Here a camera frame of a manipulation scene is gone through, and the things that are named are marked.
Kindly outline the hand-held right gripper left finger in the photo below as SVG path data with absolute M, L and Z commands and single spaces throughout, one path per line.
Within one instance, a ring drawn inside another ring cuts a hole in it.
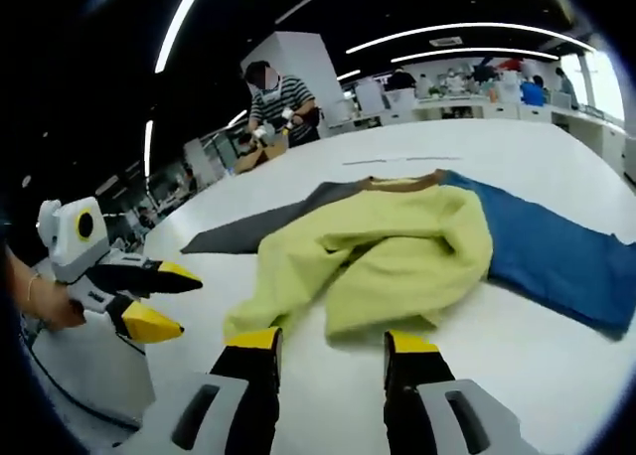
M 268 454 L 279 418 L 282 329 L 228 341 L 206 374 L 173 382 L 120 454 Z

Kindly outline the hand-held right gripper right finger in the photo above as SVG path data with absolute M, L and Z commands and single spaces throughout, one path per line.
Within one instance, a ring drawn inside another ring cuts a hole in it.
M 537 454 L 518 417 L 471 379 L 456 379 L 437 346 L 384 335 L 384 424 L 393 454 Z

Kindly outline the person's left hand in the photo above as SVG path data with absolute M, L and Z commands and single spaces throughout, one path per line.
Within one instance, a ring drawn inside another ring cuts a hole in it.
M 33 276 L 28 285 L 28 309 L 52 330 L 76 328 L 85 323 L 83 306 L 69 296 L 67 286 Z

